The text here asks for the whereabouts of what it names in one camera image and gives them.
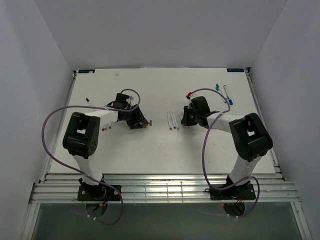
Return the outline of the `blue capped whiteboard marker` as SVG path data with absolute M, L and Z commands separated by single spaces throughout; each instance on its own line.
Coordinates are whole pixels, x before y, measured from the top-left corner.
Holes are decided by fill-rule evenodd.
M 223 86 L 223 89 L 224 89 L 224 91 L 225 91 L 225 95 L 226 95 L 226 97 L 227 97 L 227 100 L 228 100 L 229 104 L 232 106 L 232 105 L 233 105 L 233 101 L 232 101 L 232 98 L 231 98 L 231 96 L 230 96 L 230 91 L 229 91 L 229 89 L 228 89 L 228 86 L 227 86 L 227 85 L 224 85 L 224 86 Z

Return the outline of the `light blue white marker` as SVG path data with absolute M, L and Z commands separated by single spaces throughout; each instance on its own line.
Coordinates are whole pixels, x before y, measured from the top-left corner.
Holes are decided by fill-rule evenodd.
M 171 111 L 169 112 L 169 117 L 170 117 L 172 128 L 176 129 L 176 124 L 175 124 L 175 121 L 174 121 L 174 118 L 173 118 L 173 113 Z

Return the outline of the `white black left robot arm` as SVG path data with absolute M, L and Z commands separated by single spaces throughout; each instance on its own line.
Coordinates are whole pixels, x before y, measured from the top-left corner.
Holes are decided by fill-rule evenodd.
M 93 157 L 98 148 L 99 135 L 110 124 L 120 121 L 125 121 L 130 129 L 146 128 L 149 125 L 140 107 L 133 105 L 132 98 L 121 92 L 104 109 L 72 113 L 63 137 L 63 148 L 73 156 L 79 170 L 83 172 L 79 179 L 81 187 L 95 200 L 102 199 L 107 189 L 100 184 L 104 175 Z

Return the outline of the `dark green capped marker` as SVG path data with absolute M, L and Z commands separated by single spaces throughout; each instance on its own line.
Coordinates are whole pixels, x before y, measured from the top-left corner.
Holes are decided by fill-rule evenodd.
M 227 103 L 228 103 L 228 100 L 227 100 L 227 98 L 225 97 L 225 95 L 223 94 L 223 92 L 221 91 L 220 87 L 219 87 L 219 86 L 216 86 L 216 87 L 215 87 L 215 90 L 220 94 L 221 98 L 223 99 L 223 102 L 224 102 L 225 104 L 227 104 Z

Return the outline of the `mint capped white marker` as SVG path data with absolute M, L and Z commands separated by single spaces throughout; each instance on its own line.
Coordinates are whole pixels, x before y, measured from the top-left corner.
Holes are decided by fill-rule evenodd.
M 176 128 L 177 130 L 179 130 L 180 127 L 179 127 L 179 124 L 178 124 L 178 121 L 177 121 L 177 118 L 176 118 L 174 112 L 172 112 L 172 118 L 173 118 L 173 121 L 174 121 L 175 128 Z

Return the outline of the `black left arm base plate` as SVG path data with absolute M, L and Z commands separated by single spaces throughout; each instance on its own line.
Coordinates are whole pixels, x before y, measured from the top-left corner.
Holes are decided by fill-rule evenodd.
M 77 200 L 82 202 L 120 201 L 119 193 L 105 185 L 81 185 L 78 189 Z

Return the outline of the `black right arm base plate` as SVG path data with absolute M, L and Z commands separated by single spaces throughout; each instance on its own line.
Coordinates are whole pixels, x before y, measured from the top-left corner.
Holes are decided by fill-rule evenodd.
M 215 201 L 222 200 L 255 200 L 256 194 L 251 183 L 248 185 L 234 186 L 227 190 L 217 191 L 212 188 L 206 188 L 205 193 L 209 193 L 210 199 Z

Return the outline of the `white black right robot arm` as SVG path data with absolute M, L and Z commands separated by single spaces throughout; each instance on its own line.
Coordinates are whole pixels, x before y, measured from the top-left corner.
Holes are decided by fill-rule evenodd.
M 251 183 L 257 163 L 273 148 L 273 140 L 256 113 L 230 115 L 227 111 L 211 111 L 204 96 L 187 96 L 188 105 L 183 107 L 181 124 L 190 127 L 200 125 L 207 129 L 201 151 L 201 165 L 209 193 L 228 195 L 237 199 Z M 224 185 L 217 187 L 210 183 L 205 153 L 211 130 L 219 130 L 232 136 L 237 158 Z

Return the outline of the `black capped white marker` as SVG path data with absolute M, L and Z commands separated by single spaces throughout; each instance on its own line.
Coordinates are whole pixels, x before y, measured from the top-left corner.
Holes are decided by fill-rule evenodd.
M 94 108 L 95 106 L 92 104 L 92 102 L 88 98 L 86 98 L 85 100 L 88 103 L 88 105 L 92 107 L 93 111 L 96 111 L 96 109 Z

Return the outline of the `grey white marker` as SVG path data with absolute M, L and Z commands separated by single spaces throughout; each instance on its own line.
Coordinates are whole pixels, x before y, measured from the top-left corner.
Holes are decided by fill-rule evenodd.
M 171 119 L 170 119 L 170 114 L 169 114 L 169 112 L 166 113 L 166 117 L 167 117 L 167 122 L 168 122 L 169 130 L 172 130 L 172 129 L 173 129 L 173 126 L 172 126 L 172 122 L 171 122 Z

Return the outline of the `teal capped white marker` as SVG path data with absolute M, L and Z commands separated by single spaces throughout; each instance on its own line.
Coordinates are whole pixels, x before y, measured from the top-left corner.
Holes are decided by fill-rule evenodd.
M 221 94 L 223 94 L 223 92 L 221 91 L 220 86 L 219 86 L 218 84 L 216 84 L 215 89 L 216 89 L 218 92 L 220 92 Z

